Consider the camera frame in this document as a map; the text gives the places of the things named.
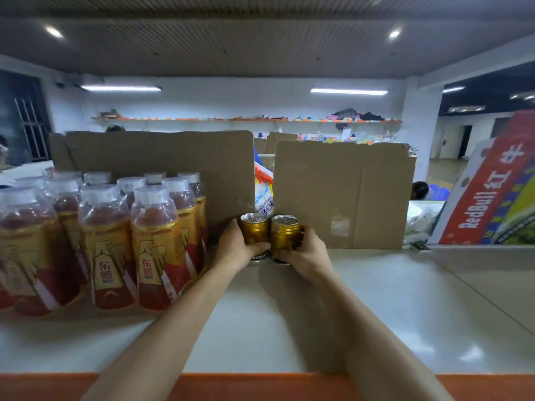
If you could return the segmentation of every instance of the white column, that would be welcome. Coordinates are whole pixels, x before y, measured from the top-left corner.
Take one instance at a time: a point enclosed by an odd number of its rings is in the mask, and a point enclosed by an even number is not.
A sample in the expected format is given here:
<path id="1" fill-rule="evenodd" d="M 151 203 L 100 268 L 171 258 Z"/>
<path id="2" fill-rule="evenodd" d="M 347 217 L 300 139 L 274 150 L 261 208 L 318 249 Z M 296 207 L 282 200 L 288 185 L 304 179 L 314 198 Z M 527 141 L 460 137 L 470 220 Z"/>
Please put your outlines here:
<path id="1" fill-rule="evenodd" d="M 396 139 L 408 143 L 418 150 L 414 181 L 425 181 L 433 134 L 437 126 L 438 111 L 442 101 L 442 86 L 422 91 L 418 88 L 418 77 L 407 79 L 405 105 L 401 119 L 403 124 Z"/>

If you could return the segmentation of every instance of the right hand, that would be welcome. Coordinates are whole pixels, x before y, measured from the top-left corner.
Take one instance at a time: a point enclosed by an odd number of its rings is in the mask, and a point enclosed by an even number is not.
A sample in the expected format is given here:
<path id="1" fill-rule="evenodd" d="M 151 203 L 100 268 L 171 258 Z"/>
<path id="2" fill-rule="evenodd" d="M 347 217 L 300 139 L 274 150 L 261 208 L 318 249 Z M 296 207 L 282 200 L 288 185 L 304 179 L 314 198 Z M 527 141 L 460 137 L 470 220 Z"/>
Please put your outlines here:
<path id="1" fill-rule="evenodd" d="M 333 266 L 325 243 L 316 235 L 314 228 L 304 225 L 303 244 L 295 251 L 279 250 L 275 257 L 290 263 L 299 274 L 309 281 L 332 273 Z"/>

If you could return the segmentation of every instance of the light fixture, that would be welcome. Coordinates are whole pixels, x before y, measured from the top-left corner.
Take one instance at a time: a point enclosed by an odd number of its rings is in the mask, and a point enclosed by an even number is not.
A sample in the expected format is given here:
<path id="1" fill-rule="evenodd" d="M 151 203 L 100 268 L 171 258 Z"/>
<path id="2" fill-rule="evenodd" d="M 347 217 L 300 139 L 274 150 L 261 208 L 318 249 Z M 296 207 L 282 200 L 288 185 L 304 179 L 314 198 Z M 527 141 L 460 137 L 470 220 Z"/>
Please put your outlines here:
<path id="1" fill-rule="evenodd" d="M 465 89 L 465 87 L 464 87 L 463 85 L 461 85 L 461 86 L 459 86 L 459 87 L 452 87 L 452 88 L 450 88 L 450 89 L 444 89 L 444 90 L 442 91 L 442 94 L 444 94 L 444 93 L 451 93 L 452 91 L 459 91 L 459 90 L 464 90 L 464 89 Z"/>
<path id="2" fill-rule="evenodd" d="M 50 35 L 52 35 L 54 38 L 63 38 L 63 35 L 61 32 L 59 32 L 56 28 L 50 25 L 45 25 L 44 29 L 47 30 Z"/>
<path id="3" fill-rule="evenodd" d="M 82 85 L 84 90 L 87 91 L 131 91 L 131 92 L 140 92 L 140 91 L 161 91 L 161 87 L 154 86 L 137 86 L 137 85 Z"/>
<path id="4" fill-rule="evenodd" d="M 484 105 L 465 105 L 463 107 L 450 107 L 448 109 L 449 113 L 459 113 L 459 112 L 473 112 L 473 111 L 483 111 L 485 110 Z"/>
<path id="5" fill-rule="evenodd" d="M 346 90 L 346 89 L 317 89 L 312 88 L 311 93 L 327 94 L 360 94 L 362 96 L 384 96 L 388 90 Z"/>
<path id="6" fill-rule="evenodd" d="M 401 31 L 399 29 L 396 29 L 395 31 L 392 31 L 388 37 L 392 40 L 396 39 L 400 35 Z"/>

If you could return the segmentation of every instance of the forearm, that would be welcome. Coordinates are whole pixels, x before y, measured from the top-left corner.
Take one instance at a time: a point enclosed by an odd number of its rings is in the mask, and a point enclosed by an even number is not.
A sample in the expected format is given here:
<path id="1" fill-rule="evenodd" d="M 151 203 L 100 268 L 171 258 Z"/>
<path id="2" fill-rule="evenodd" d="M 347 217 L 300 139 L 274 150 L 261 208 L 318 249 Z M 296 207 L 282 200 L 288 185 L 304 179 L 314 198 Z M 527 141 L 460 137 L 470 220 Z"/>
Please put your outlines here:
<path id="1" fill-rule="evenodd" d="M 229 270 L 208 270 L 106 368 L 83 400 L 164 401 L 234 276 Z"/>
<path id="2" fill-rule="evenodd" d="M 367 400 L 451 401 L 434 374 L 334 273 L 314 284 L 344 347 L 352 382 Z"/>

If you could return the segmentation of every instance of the white door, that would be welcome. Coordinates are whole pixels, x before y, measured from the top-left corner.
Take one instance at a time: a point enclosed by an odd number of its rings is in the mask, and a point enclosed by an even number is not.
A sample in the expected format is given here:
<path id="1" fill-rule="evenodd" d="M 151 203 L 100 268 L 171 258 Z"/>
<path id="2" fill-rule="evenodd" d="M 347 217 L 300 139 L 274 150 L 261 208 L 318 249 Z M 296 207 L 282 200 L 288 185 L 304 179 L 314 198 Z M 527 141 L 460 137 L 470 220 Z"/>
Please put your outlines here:
<path id="1" fill-rule="evenodd" d="M 444 132 L 444 140 L 442 141 L 442 148 L 440 149 L 439 158 L 457 159 L 464 134 L 464 126 L 447 129 L 446 132 Z"/>

